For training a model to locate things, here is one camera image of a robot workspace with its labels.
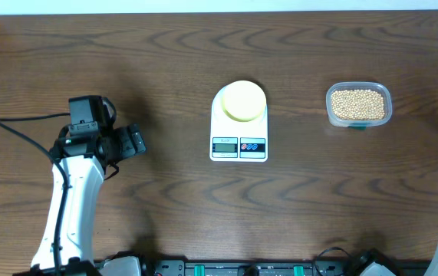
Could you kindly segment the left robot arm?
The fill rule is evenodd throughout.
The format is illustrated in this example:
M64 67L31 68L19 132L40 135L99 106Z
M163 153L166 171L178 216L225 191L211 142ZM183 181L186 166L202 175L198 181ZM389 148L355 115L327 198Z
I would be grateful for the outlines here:
M29 275L70 275L94 270L93 230L107 167L146 151L136 124L114 129L99 123L62 128L49 151L54 188L41 244Z

